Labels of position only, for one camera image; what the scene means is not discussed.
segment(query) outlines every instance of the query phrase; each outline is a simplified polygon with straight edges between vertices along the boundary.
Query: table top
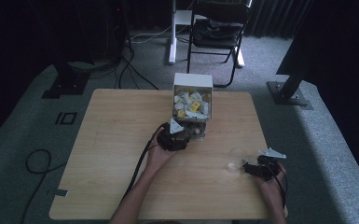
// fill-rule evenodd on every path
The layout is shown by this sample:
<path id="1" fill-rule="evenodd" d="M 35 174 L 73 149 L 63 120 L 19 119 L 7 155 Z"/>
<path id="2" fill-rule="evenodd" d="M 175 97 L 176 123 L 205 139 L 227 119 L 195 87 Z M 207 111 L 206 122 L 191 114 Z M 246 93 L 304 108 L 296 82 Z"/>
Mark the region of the table top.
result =
<path id="1" fill-rule="evenodd" d="M 268 217 L 253 178 L 227 169 L 232 148 L 242 148 L 253 159 L 267 148 L 252 97 L 214 91 L 212 98 L 205 139 L 190 141 L 159 172 L 140 219 Z M 96 90 L 59 185 L 68 194 L 55 196 L 50 217 L 109 219 L 147 141 L 172 111 L 172 91 Z"/>

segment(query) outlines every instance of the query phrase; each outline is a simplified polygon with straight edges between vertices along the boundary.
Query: hand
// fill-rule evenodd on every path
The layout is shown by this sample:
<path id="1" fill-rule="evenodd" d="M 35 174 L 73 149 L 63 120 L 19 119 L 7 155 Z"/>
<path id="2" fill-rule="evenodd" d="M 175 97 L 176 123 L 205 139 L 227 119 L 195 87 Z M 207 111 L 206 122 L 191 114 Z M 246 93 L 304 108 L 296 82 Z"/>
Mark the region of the hand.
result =
<path id="1" fill-rule="evenodd" d="M 283 183 L 283 174 L 286 175 L 286 169 L 278 162 L 281 171 L 276 176 L 280 183 Z M 283 210 L 283 201 L 281 188 L 275 178 L 266 181 L 262 177 L 255 176 L 255 182 L 260 188 L 261 194 L 269 207 L 272 216 L 272 223 L 286 223 Z"/>
<path id="2" fill-rule="evenodd" d="M 150 144 L 145 168 L 146 171 L 151 171 L 153 173 L 159 171 L 176 154 L 176 151 L 166 151 L 162 149 L 157 142 L 157 136 L 162 130 L 164 130 L 164 128 L 159 130 Z"/>

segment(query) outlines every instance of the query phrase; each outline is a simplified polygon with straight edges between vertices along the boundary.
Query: black curtain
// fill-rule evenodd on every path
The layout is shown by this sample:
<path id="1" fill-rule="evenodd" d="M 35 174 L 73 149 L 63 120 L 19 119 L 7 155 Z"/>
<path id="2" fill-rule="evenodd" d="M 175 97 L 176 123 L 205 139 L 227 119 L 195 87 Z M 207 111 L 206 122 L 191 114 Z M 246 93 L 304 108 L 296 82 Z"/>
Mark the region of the black curtain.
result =
<path id="1" fill-rule="evenodd" d="M 114 59 L 124 48 L 120 1 L 0 1 L 0 126 L 33 79 L 53 63 L 36 14 L 66 62 Z"/>
<path id="2" fill-rule="evenodd" d="M 253 0 L 246 34 L 293 38 L 313 0 Z"/>
<path id="3" fill-rule="evenodd" d="M 314 0 L 277 71 L 300 73 L 318 87 L 359 164 L 359 1 Z"/>

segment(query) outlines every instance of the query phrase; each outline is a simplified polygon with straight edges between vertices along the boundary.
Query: cable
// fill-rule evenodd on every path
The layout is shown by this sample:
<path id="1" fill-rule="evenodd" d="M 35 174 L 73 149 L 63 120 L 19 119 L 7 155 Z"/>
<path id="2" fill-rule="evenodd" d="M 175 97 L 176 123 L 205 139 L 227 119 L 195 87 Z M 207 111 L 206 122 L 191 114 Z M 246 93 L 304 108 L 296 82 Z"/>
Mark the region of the cable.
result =
<path id="1" fill-rule="evenodd" d="M 100 78 L 102 78 L 102 77 L 107 77 L 107 76 L 109 76 L 110 74 L 112 74 L 113 72 L 116 73 L 116 70 L 117 70 L 117 69 L 114 68 L 114 69 L 112 69 L 111 71 L 107 72 L 106 74 L 101 75 L 100 77 L 89 77 L 89 79 L 100 79 Z"/>
<path id="2" fill-rule="evenodd" d="M 130 67 L 136 72 L 136 74 L 138 74 L 139 77 L 141 77 L 143 80 L 145 80 L 145 81 L 148 82 L 150 85 L 152 85 L 156 90 L 159 89 L 155 84 L 153 84 L 153 83 L 152 83 L 151 81 L 149 81 L 147 78 L 145 78 L 144 76 L 142 76 L 142 75 L 132 66 L 132 64 L 130 64 L 130 62 L 127 61 L 126 58 L 123 57 L 123 59 L 130 65 Z"/>
<path id="3" fill-rule="evenodd" d="M 286 174 L 284 173 L 284 171 L 281 169 L 281 167 L 278 166 L 278 169 L 283 173 L 283 176 L 284 176 L 284 180 L 285 180 L 285 191 L 284 191 L 284 195 L 287 194 L 287 190 L 289 189 L 289 185 L 287 184 L 287 176 Z"/>
<path id="4" fill-rule="evenodd" d="M 117 77 L 117 70 L 115 70 L 115 85 L 113 86 L 113 88 L 116 88 L 117 82 L 118 82 L 118 77 Z"/>
<path id="5" fill-rule="evenodd" d="M 31 157 L 37 153 L 37 152 L 45 152 L 48 154 L 48 165 L 46 166 L 45 170 L 44 171 L 35 171 L 35 170 L 32 170 L 29 166 L 29 160 L 31 159 Z M 63 167 L 64 165 L 66 165 L 66 162 L 64 162 L 63 164 L 60 164 L 52 169 L 49 169 L 50 168 L 50 165 L 51 165 L 51 154 L 48 150 L 46 149 L 37 149 L 37 150 L 34 150 L 32 151 L 30 154 L 28 154 L 27 156 L 27 159 L 25 160 L 25 167 L 27 168 L 27 171 L 31 174 L 34 174 L 34 175 L 42 175 L 42 178 L 40 179 L 39 183 L 37 184 L 37 187 L 35 188 L 31 198 L 28 200 L 28 203 L 27 205 L 25 206 L 25 210 L 22 214 L 22 217 L 21 217 L 21 224 L 24 223 L 24 220 L 25 220 L 25 217 L 27 215 L 27 212 L 28 212 L 28 209 L 30 207 L 30 204 L 32 202 L 32 200 L 34 199 L 34 196 L 36 195 L 37 191 L 39 190 L 40 186 L 42 185 L 43 181 L 45 180 L 45 177 L 48 173 L 52 172 L 52 171 L 55 171 L 61 167 Z"/>
<path id="6" fill-rule="evenodd" d="M 136 88 L 137 88 L 138 90 L 140 90 L 140 89 L 139 89 L 139 86 L 138 86 L 138 83 L 136 83 L 135 78 L 133 78 L 131 69 L 129 69 L 129 71 L 130 71 L 130 77 L 131 77 L 133 83 L 135 83 Z"/>
<path id="7" fill-rule="evenodd" d="M 283 187 L 282 187 L 282 185 L 281 185 L 281 182 L 278 180 L 277 176 L 274 174 L 274 172 L 272 171 L 272 169 L 269 167 L 269 163 L 268 163 L 265 159 L 263 159 L 263 162 L 264 162 L 264 164 L 266 165 L 266 167 L 269 169 L 269 171 L 270 171 L 271 174 L 272 174 L 272 177 L 274 177 L 274 179 L 275 179 L 275 180 L 277 181 L 277 183 L 278 183 L 279 188 L 281 189 L 282 204 L 283 204 L 283 208 L 284 208 L 284 206 L 286 205 L 286 191 L 283 190 Z M 286 184 L 287 184 L 287 178 L 286 178 L 286 175 L 284 174 L 284 172 L 283 172 L 283 176 L 285 177 L 285 179 L 286 179 Z"/>
<path id="8" fill-rule="evenodd" d="M 120 73 L 120 76 L 118 77 L 118 88 L 119 89 L 121 89 L 121 79 L 123 78 L 124 71 L 128 68 L 128 66 L 130 65 L 130 62 L 132 61 L 132 59 L 135 55 L 135 52 L 133 51 L 133 49 L 130 49 L 130 53 L 131 53 L 131 58 L 129 61 L 127 61 L 127 59 L 124 58 L 124 56 L 121 56 L 121 58 L 124 59 L 127 62 L 127 64 L 124 66 L 123 70 Z"/>
<path id="9" fill-rule="evenodd" d="M 188 43 L 188 39 L 185 39 L 185 38 L 183 38 L 183 37 L 177 36 L 176 39 L 179 40 L 179 41 L 182 42 L 182 43 Z"/>
<path id="10" fill-rule="evenodd" d="M 153 139 L 155 138 L 156 134 L 159 132 L 159 130 L 160 130 L 163 126 L 164 126 L 164 123 L 161 124 L 161 125 L 159 125 L 159 127 L 154 131 L 154 133 L 153 133 L 152 137 L 150 138 L 150 140 L 147 142 L 147 144 L 146 144 L 146 146 L 145 146 L 145 149 L 144 149 L 144 151 L 142 152 L 141 157 L 139 158 L 138 164 L 136 164 L 136 168 L 135 168 L 135 171 L 133 172 L 131 182 L 130 182 L 129 186 L 127 187 L 126 192 L 124 193 L 123 198 L 121 199 L 121 202 L 124 200 L 124 198 L 127 196 L 127 194 L 129 194 L 130 190 L 132 189 L 132 186 L 133 186 L 133 184 L 135 183 L 136 176 L 138 176 L 139 168 L 141 167 L 142 161 L 143 161 L 144 158 L 145 158 L 146 152 L 147 152 L 150 148 L 157 146 L 157 145 L 155 145 L 155 146 L 150 147 L 150 144 L 152 143 L 152 141 L 153 141 Z"/>
<path id="11" fill-rule="evenodd" d="M 119 59 L 110 60 L 108 63 L 104 63 L 101 65 L 95 65 L 89 68 L 81 68 L 71 65 L 71 67 L 77 72 L 87 72 L 87 73 L 94 73 L 94 72 L 102 72 L 108 71 L 112 68 L 116 68 L 120 63 Z"/>
<path id="12" fill-rule="evenodd" d="M 186 10 L 189 10 L 189 9 L 194 5 L 194 2 L 195 2 L 195 1 L 196 1 L 196 0 L 191 1 L 190 5 L 187 7 Z M 131 37 L 131 39 L 129 39 L 129 41 L 133 40 L 134 38 L 136 38 L 136 37 L 138 37 L 138 36 L 142 36 L 142 35 L 152 35 L 150 38 L 148 38 L 148 39 L 145 40 L 145 41 L 132 42 L 133 44 L 143 44 L 143 43 L 146 43 L 147 41 L 149 41 L 149 40 L 151 40 L 151 39 L 153 39 L 153 38 L 156 38 L 157 36 L 164 35 L 165 32 L 166 32 L 168 29 L 170 29 L 170 28 L 171 28 L 171 26 L 169 26 L 168 28 L 166 28 L 165 30 L 163 30 L 162 32 L 157 33 L 157 34 L 139 34 L 139 35 L 135 35 L 135 36 Z M 186 28 L 187 28 L 187 25 L 186 25 L 182 30 L 180 30 L 180 31 L 178 31 L 178 32 L 176 32 L 176 33 L 179 34 L 179 33 L 181 33 L 182 31 L 184 31 Z"/>

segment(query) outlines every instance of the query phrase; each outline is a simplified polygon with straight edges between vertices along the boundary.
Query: folding chair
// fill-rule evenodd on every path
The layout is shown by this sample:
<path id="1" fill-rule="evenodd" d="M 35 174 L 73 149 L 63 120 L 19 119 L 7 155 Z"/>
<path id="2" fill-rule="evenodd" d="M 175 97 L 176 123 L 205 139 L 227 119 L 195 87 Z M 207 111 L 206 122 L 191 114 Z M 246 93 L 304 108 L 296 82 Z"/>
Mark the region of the folding chair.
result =
<path id="1" fill-rule="evenodd" d="M 231 77 L 227 84 L 215 84 L 214 87 L 225 88 L 234 78 L 242 34 L 249 20 L 249 7 L 244 3 L 199 2 L 195 3 L 191 13 L 190 37 L 187 51 L 187 72 L 190 72 L 191 54 L 227 55 L 224 63 L 232 54 L 235 56 Z M 227 49 L 229 53 L 192 51 L 191 47 L 205 49 Z"/>

